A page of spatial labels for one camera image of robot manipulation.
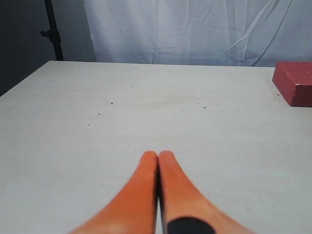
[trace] gray wall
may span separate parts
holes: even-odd
[[[95,61],[83,0],[52,0],[64,59]],[[0,95],[49,60],[53,45],[40,31],[49,29],[44,0],[0,1]]]

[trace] white backdrop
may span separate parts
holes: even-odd
[[[98,61],[312,60],[312,0],[85,0]]]

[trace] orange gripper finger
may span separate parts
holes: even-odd
[[[132,177],[97,215],[71,234],[154,234],[158,157],[145,152]]]
[[[160,206],[165,234],[252,234],[208,201],[170,151],[160,153]]]

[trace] table surface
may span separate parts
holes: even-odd
[[[48,62],[0,97],[0,230],[66,233],[146,150],[259,233],[312,233],[312,108],[274,68]],[[157,233],[160,222],[157,221]]]

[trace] black stand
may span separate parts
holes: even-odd
[[[51,0],[44,0],[45,7],[47,10],[47,15],[49,19],[50,24],[50,30],[49,31],[41,31],[41,35],[43,37],[49,38],[50,41],[53,43],[54,46],[54,52],[55,56],[57,58],[57,61],[64,61],[62,47],[60,45],[60,36],[59,31],[57,28],[57,23],[55,21],[54,11],[53,11],[53,5]]]

